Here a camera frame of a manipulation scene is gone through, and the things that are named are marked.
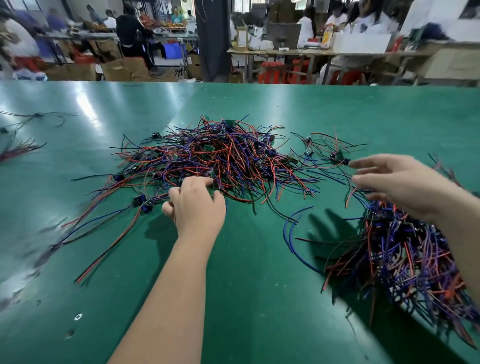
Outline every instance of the green table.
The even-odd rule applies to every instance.
[[[73,280],[125,229],[133,211],[50,254],[60,225],[88,205],[85,194],[119,163],[109,146],[125,133],[139,141],[166,125],[187,126],[201,114],[282,124],[295,131],[333,133],[357,153],[408,153],[428,162],[437,153],[470,190],[480,190],[478,169],[480,91],[429,87],[318,87],[305,85],[123,84],[3,82],[0,110],[78,112],[62,127],[57,118],[33,120],[19,139],[48,142],[41,150],[0,164],[0,362],[105,363],[159,274],[176,239],[156,207],[103,261],[86,286]],[[18,118],[0,115],[0,126]],[[302,152],[292,138],[282,147]],[[290,215],[314,205],[295,236],[341,239],[356,217],[356,200],[343,207],[346,189],[320,184],[315,199],[283,193],[276,206]],[[126,206],[133,193],[107,199],[92,216]],[[310,271],[285,246],[284,222],[266,204],[229,201],[225,226],[207,268],[203,363],[480,363],[477,351],[455,334],[444,336],[420,320],[378,303],[368,328],[370,300],[320,293],[324,277]],[[315,247],[296,242],[315,264]],[[345,319],[347,306],[354,313]]]

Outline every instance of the hand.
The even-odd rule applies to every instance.
[[[225,221],[225,198],[220,191],[214,192],[213,200],[206,186],[213,180],[207,177],[187,177],[181,188],[168,190],[170,201],[162,206],[162,211],[170,217],[179,235],[179,240],[201,240],[211,242],[222,229]]]
[[[469,196],[414,157],[378,154],[354,160],[349,166],[359,169],[353,182],[361,189],[374,191],[367,199],[394,203],[414,218],[430,223],[436,224],[452,202]]]

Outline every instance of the person in black clothing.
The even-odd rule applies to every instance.
[[[151,32],[138,21],[135,10],[129,4],[123,5],[123,15],[117,18],[117,36],[125,57],[143,57],[147,68],[152,68],[153,62],[147,51]]]

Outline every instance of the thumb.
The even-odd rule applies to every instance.
[[[352,181],[363,190],[387,192],[392,185],[392,176],[378,173],[356,174]]]
[[[225,197],[219,190],[213,192],[213,203],[217,206],[223,206],[225,208]]]

